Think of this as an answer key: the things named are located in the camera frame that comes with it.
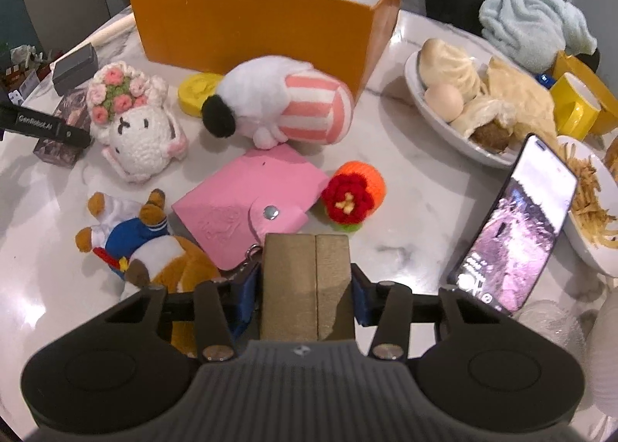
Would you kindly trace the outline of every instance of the orange box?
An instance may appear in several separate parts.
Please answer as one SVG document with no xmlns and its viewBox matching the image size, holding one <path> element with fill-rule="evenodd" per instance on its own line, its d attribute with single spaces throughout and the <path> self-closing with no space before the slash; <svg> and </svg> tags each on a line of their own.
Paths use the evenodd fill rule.
<svg viewBox="0 0 618 442">
<path fill-rule="evenodd" d="M 397 22 L 400 0 L 131 0 L 149 60 L 225 74 L 284 55 L 361 94 Z"/>
</svg>

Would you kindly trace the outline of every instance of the metal screw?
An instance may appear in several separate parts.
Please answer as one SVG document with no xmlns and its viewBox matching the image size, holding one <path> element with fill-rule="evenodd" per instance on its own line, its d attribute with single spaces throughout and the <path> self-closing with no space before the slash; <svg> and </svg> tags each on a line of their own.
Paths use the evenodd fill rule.
<svg viewBox="0 0 618 442">
<path fill-rule="evenodd" d="M 234 350 L 224 344 L 207 346 L 202 352 L 208 362 L 225 362 L 234 356 Z"/>
<path fill-rule="evenodd" d="M 268 205 L 268 207 L 264 209 L 264 217 L 267 218 L 269 221 L 272 221 L 278 215 L 279 209 L 274 205 Z"/>
<path fill-rule="evenodd" d="M 380 360 L 397 360 L 404 354 L 401 346 L 390 343 L 378 344 L 372 351 Z"/>
</svg>

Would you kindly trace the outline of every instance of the smartphone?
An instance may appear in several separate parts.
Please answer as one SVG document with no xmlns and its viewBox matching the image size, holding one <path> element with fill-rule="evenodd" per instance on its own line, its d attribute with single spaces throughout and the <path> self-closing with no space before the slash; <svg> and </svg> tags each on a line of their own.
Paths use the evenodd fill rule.
<svg viewBox="0 0 618 442">
<path fill-rule="evenodd" d="M 500 312 L 521 309 L 549 260 L 576 187 L 568 166 L 530 134 L 449 283 Z"/>
</svg>

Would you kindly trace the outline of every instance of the egg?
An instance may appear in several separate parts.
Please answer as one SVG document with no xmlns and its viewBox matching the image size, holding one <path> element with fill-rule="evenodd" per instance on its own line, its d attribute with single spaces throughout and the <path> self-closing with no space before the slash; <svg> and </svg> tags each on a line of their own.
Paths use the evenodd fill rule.
<svg viewBox="0 0 618 442">
<path fill-rule="evenodd" d="M 427 105 L 447 123 L 453 121 L 464 110 L 464 97 L 456 86 L 439 83 L 425 91 Z"/>
</svg>

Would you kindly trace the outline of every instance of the crochet flower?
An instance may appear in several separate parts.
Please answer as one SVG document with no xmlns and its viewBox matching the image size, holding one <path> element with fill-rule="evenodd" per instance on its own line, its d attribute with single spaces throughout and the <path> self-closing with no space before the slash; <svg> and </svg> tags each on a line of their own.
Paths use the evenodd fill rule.
<svg viewBox="0 0 618 442">
<path fill-rule="evenodd" d="M 124 113 L 133 105 L 133 100 L 129 95 L 123 93 L 114 98 L 114 112 L 117 114 Z"/>
<path fill-rule="evenodd" d="M 146 105 L 148 103 L 148 99 L 145 95 L 140 95 L 135 102 L 133 103 L 134 107 L 138 108 L 139 106 Z"/>
<path fill-rule="evenodd" d="M 124 81 L 124 74 L 119 68 L 109 68 L 104 77 L 104 82 L 106 85 L 122 85 Z"/>
<path fill-rule="evenodd" d="M 107 123 L 107 109 L 103 106 L 95 106 L 92 108 L 92 121 L 94 121 L 97 125 Z"/>
<path fill-rule="evenodd" d="M 137 77 L 131 80 L 129 83 L 129 91 L 133 97 L 139 97 L 142 93 L 144 93 L 144 89 L 146 88 L 146 82 L 143 78 Z"/>
<path fill-rule="evenodd" d="M 339 174 L 322 192 L 328 217 L 338 224 L 362 223 L 374 206 L 367 180 L 359 174 Z"/>
<path fill-rule="evenodd" d="M 91 85 L 87 93 L 88 101 L 92 102 L 92 104 L 94 104 L 95 106 L 98 106 L 103 103 L 106 94 L 107 90 L 105 88 L 105 85 Z"/>
</svg>

